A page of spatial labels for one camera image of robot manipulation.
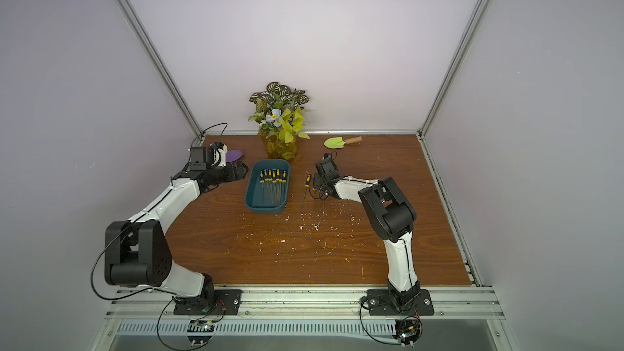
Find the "teal plastic storage box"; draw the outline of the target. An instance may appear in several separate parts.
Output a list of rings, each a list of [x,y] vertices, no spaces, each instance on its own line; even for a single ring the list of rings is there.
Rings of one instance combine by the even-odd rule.
[[[267,180],[267,172],[269,170],[275,171],[275,181],[276,181],[276,203],[274,205],[271,204],[271,198],[269,193],[269,184]],[[262,205],[261,204],[261,191],[259,184],[259,174],[260,171],[264,170],[266,173],[266,201]],[[280,171],[286,170],[288,172],[288,180],[290,178],[290,165],[283,159],[263,159],[256,162],[253,165],[250,171],[250,180],[248,182],[247,190],[245,193],[245,205],[253,211],[253,213],[261,214],[261,215],[276,215],[281,213],[286,208],[286,202],[282,202],[280,200]]]

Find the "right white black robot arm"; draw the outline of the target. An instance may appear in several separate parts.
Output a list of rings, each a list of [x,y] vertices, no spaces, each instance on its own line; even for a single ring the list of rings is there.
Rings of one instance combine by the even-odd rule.
[[[362,204],[372,229],[384,241],[389,301],[396,310],[406,311],[421,291],[412,255],[417,215],[410,201],[391,177],[365,180],[341,175],[332,154],[325,154],[315,168],[314,189]]]

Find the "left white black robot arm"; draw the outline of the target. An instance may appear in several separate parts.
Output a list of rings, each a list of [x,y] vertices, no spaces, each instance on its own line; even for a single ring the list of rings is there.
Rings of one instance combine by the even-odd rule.
[[[249,168],[240,160],[228,160],[227,155],[228,147],[222,142],[190,148],[188,162],[154,201],[128,220],[107,227],[102,252],[107,284],[144,285],[180,301],[213,302],[211,277],[175,263],[166,232],[201,195],[245,178]]]

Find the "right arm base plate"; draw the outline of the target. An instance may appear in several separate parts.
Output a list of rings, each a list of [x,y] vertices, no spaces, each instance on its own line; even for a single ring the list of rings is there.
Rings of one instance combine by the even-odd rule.
[[[408,291],[401,295],[388,289],[368,289],[367,307],[370,315],[432,316],[435,314],[427,289]]]

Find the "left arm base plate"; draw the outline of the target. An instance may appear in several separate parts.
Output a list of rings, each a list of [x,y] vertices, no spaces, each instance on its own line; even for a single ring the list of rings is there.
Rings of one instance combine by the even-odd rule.
[[[243,291],[216,289],[198,297],[175,297],[174,315],[237,315]]]

